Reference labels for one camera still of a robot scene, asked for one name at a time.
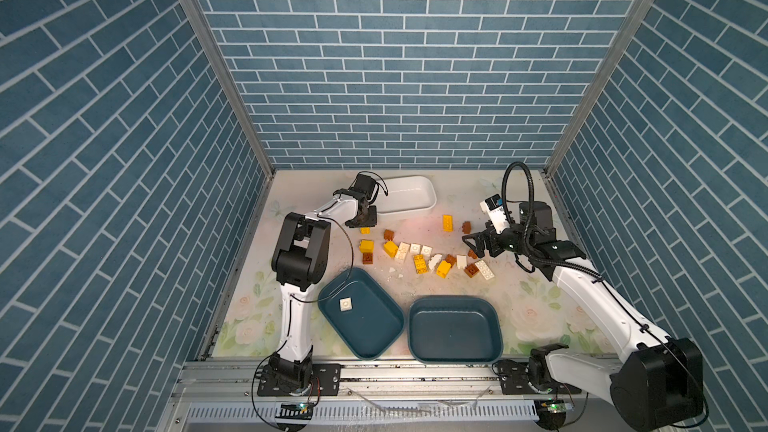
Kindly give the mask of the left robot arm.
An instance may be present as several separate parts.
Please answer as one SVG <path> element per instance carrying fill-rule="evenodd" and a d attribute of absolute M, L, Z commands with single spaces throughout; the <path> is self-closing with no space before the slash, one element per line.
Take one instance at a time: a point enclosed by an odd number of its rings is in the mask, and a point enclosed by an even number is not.
<path fill-rule="evenodd" d="M 280 344 L 270 358 L 274 369 L 292 373 L 296 367 L 311 366 L 309 295 L 325 274 L 332 227 L 375 226 L 379 188 L 374 177 L 359 173 L 349 187 L 334 191 L 328 203 L 306 214 L 285 216 L 271 261 L 283 304 Z"/>

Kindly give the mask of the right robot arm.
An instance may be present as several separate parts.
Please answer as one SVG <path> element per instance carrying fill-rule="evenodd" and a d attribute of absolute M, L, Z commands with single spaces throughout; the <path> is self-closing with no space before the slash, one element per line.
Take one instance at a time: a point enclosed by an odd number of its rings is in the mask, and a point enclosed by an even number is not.
<path fill-rule="evenodd" d="M 463 242 L 482 258 L 511 252 L 528 261 L 526 271 L 544 277 L 570 296 L 604 334 L 616 356 L 598 358 L 562 344 L 532 350 L 530 385 L 550 392 L 573 385 L 614 406 L 636 431 L 693 428 L 709 417 L 703 386 L 703 356 L 689 339 L 654 325 L 598 274 L 573 242 L 531 221 L 489 222 Z"/>

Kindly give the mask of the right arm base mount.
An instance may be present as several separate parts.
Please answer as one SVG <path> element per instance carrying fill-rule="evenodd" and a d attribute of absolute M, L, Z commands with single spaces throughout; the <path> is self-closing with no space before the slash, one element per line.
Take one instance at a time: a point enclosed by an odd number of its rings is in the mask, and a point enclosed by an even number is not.
<path fill-rule="evenodd" d="M 504 395 L 549 394 L 577 395 L 582 390 L 576 386 L 555 381 L 542 363 L 534 360 L 517 361 L 501 359 L 491 366 Z"/>

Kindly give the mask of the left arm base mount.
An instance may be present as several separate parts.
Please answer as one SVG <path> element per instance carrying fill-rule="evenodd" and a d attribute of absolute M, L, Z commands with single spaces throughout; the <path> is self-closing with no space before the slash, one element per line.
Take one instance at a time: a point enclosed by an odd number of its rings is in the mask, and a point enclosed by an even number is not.
<path fill-rule="evenodd" d="M 338 363 L 308 365 L 266 365 L 256 379 L 259 397 L 305 395 L 309 388 L 321 398 L 337 396 L 342 367 Z"/>

